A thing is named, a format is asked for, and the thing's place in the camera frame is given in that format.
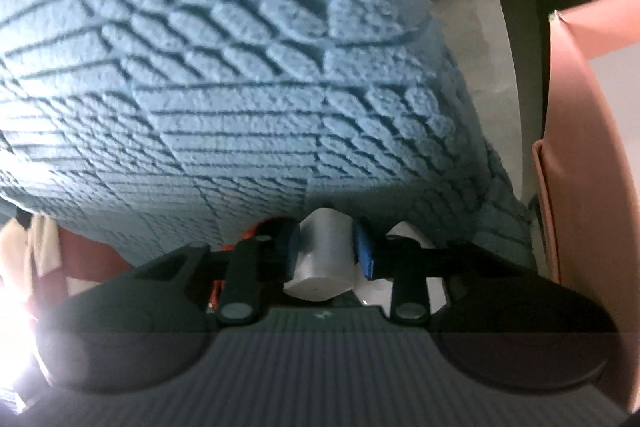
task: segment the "bright light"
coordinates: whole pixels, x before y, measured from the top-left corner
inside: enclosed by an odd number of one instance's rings
[[[0,387],[13,386],[32,352],[33,333],[26,311],[0,289]]]

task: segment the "textured blue fabric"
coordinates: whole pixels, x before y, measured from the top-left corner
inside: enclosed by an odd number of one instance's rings
[[[333,203],[532,266],[430,0],[0,0],[0,194],[133,264]]]

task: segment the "blue part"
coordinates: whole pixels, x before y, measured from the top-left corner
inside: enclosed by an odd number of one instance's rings
[[[353,243],[356,259],[360,263],[362,275],[367,280],[373,279],[373,245],[369,234],[355,221],[353,223]]]

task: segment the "ribbed surface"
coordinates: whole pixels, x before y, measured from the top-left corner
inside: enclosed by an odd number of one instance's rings
[[[273,313],[225,330],[162,387],[126,396],[52,390],[25,425],[610,427],[626,417],[593,387],[538,397],[483,387],[450,367],[428,333],[388,325],[377,310],[358,314],[358,324],[343,309]]]
[[[17,412],[17,404],[15,402],[15,391],[12,389],[0,388],[0,404],[6,406],[12,412]]]
[[[429,0],[0,0],[0,158],[133,264],[327,202],[533,262]]]

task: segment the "beige cloth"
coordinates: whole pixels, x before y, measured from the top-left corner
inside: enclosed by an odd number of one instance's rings
[[[36,273],[31,272],[33,255]],[[62,267],[58,224],[47,216],[33,216],[29,230],[10,219],[0,230],[0,277],[20,302],[33,296],[33,277]]]

